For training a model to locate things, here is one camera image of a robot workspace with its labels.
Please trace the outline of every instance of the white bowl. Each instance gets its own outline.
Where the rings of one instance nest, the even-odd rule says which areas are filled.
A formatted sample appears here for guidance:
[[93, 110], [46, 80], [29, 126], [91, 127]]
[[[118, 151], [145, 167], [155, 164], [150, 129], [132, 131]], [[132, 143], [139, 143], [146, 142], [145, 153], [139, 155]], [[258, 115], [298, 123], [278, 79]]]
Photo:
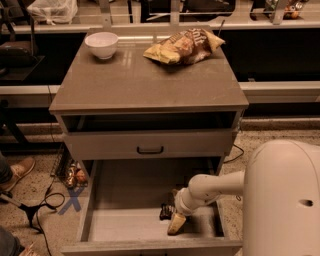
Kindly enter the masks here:
[[110, 32], [99, 32], [87, 36], [84, 42], [94, 56], [106, 60], [117, 50], [118, 36]]

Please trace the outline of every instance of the person's foot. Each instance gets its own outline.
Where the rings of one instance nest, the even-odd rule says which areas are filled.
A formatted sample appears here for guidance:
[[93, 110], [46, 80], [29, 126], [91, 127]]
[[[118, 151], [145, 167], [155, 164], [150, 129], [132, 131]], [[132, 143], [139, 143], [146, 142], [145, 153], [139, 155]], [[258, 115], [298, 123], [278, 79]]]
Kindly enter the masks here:
[[36, 253], [34, 250], [32, 250], [33, 244], [30, 246], [26, 247], [20, 254], [19, 256], [40, 256], [40, 254]]
[[19, 180], [21, 180], [32, 171], [35, 163], [36, 161], [34, 160], [34, 158], [27, 157], [21, 162], [11, 165], [10, 167], [13, 172], [13, 176], [9, 181], [0, 184], [0, 191], [10, 191]]

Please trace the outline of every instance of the white trash bag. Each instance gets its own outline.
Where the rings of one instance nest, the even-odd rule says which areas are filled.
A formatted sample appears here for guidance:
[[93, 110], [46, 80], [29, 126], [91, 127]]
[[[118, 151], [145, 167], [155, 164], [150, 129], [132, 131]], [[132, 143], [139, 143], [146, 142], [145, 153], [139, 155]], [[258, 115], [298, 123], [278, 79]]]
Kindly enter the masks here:
[[78, 5], [77, 0], [35, 0], [27, 9], [36, 21], [55, 25], [71, 23]]

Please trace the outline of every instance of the jeans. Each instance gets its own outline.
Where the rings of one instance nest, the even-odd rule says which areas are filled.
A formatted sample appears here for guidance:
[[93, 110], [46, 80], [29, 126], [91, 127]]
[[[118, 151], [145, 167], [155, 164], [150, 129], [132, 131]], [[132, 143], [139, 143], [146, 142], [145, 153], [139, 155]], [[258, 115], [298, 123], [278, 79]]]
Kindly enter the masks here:
[[6, 158], [0, 152], [0, 183], [9, 181], [12, 178], [12, 171]]
[[0, 256], [18, 256], [23, 249], [19, 239], [0, 226]]

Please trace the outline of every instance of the speckled floor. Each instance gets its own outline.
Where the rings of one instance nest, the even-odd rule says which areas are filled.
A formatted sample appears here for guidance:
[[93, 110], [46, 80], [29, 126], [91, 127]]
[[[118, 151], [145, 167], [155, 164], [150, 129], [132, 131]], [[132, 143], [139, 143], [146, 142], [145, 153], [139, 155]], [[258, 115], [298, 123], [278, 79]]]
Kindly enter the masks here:
[[[29, 139], [37, 139], [42, 134], [44, 138], [54, 138], [55, 141], [61, 139], [59, 128], [41, 127], [40, 130], [22, 127]], [[293, 139], [320, 146], [320, 118], [308, 119], [244, 119], [241, 126], [241, 132], [236, 138], [235, 144], [244, 150], [244, 154], [235, 161], [224, 164], [222, 173], [235, 171], [245, 171], [246, 164], [253, 150], [273, 139]], [[0, 136], [2, 141], [10, 140], [8, 133]], [[226, 159], [233, 159], [240, 153], [236, 147], [233, 148], [230, 156]], [[24, 156], [9, 155], [9, 163], [19, 161]], [[52, 182], [50, 173], [57, 160], [57, 154], [50, 152], [48, 154], [34, 155], [37, 163], [30, 175], [23, 178], [12, 190], [13, 198], [27, 206], [38, 205], [44, 198], [47, 188]], [[80, 207], [88, 196], [84, 189], [77, 198]], [[64, 245], [70, 245], [76, 240], [78, 225], [82, 210], [75, 205], [66, 207], [70, 200], [70, 195], [65, 186], [59, 182], [53, 182], [51, 193], [59, 192], [65, 196], [64, 204], [58, 208], [58, 211], [52, 211], [48, 208], [41, 208], [38, 217], [42, 228], [45, 231], [48, 246], [51, 255], [60, 256], [60, 249]], [[242, 201], [235, 196], [223, 196], [220, 199], [223, 210], [223, 222], [227, 234], [231, 239], [242, 239]], [[49, 255], [44, 236], [36, 230], [28, 227], [26, 214], [13, 204], [0, 203], [0, 225], [6, 227], [15, 236], [19, 237], [22, 244], [29, 245], [34, 242], [34, 249], [40, 255]]]

